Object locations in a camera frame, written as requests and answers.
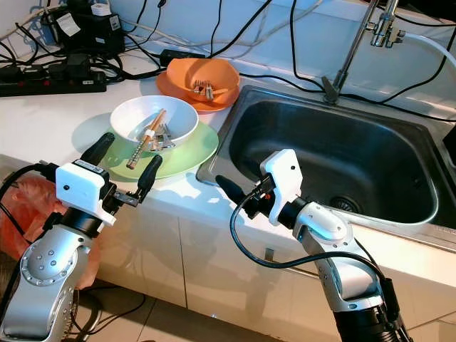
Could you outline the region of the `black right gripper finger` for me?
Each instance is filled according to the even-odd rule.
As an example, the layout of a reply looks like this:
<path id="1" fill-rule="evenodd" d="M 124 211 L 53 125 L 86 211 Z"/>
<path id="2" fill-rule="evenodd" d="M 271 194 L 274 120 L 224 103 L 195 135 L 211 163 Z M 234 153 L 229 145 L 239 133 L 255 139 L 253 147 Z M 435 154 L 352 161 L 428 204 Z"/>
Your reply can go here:
<path id="1" fill-rule="evenodd" d="M 217 175 L 215 177 L 215 182 L 219 186 L 219 188 L 224 191 L 225 195 L 228 196 L 229 199 L 231 199 L 232 202 L 235 204 L 241 204 L 242 200 L 245 198 L 247 195 L 244 191 L 242 191 L 242 188 L 232 180 L 226 178 L 225 176 L 222 175 Z M 247 202 L 242 205 L 242 208 L 244 209 L 255 209 L 259 205 L 259 199 L 257 196 L 254 196 L 251 199 L 248 199 Z"/>

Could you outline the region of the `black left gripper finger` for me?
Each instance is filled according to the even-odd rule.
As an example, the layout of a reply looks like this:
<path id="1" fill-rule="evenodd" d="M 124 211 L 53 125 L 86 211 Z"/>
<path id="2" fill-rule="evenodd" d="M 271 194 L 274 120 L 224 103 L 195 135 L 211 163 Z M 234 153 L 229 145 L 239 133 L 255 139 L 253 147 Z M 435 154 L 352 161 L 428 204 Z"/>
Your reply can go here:
<path id="1" fill-rule="evenodd" d="M 115 138 L 116 136 L 114 133 L 103 133 L 81 154 L 79 160 L 94 166 L 99 166 L 101 160 L 103 160 L 105 154 L 110 149 L 111 144 L 114 143 Z"/>
<path id="2" fill-rule="evenodd" d="M 157 170 L 162 166 L 162 156 L 154 155 L 137 182 L 137 198 L 146 198 L 156 180 Z"/>

